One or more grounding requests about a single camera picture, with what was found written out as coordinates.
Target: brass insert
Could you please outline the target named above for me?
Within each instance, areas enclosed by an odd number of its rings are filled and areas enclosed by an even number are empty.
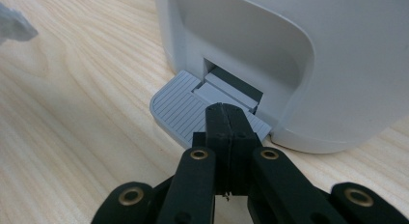
[[[208,153],[206,151],[203,150],[196,150],[193,151],[190,156],[194,159],[204,159],[208,157]]]
[[[373,199],[362,190],[356,188],[347,188],[343,193],[349,201],[356,205],[359,205],[361,207],[373,206]]]
[[[261,156],[266,159],[277,159],[279,157],[279,154],[272,150],[263,150],[261,151]]]
[[[119,198],[119,202],[123,206],[132,206],[139,203],[144,197],[144,190],[140,187],[130,187],[124,190]]]

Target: wood grain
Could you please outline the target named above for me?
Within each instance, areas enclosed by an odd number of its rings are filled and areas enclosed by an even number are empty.
[[[0,223],[89,223],[121,183],[173,175],[183,148],[149,112],[174,76],[154,1],[0,1],[40,33],[0,46]],[[316,186],[361,183],[409,216],[409,118],[355,150],[284,151]],[[216,210],[251,223],[244,198]]]

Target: white plastic object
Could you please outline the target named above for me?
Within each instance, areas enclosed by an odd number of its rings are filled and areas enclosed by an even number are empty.
[[[409,0],[155,0],[169,62],[263,92],[272,141],[357,147],[409,113]]]

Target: light wood surface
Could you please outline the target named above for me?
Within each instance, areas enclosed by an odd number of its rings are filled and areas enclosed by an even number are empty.
[[[89,223],[118,185],[173,175],[183,148],[149,112],[174,76],[154,1],[0,1],[40,33],[0,46],[0,223]],[[358,149],[284,151],[316,186],[357,182],[409,216],[409,118]],[[244,198],[216,206],[251,223]]]

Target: drip tray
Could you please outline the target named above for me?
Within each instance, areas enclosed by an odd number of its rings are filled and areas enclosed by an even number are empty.
[[[258,103],[213,73],[209,73],[202,83],[187,71],[179,72],[153,96],[150,113],[187,149],[192,146],[193,132],[205,132],[205,109],[217,102],[242,108],[260,140],[270,132],[271,126],[252,114]]]

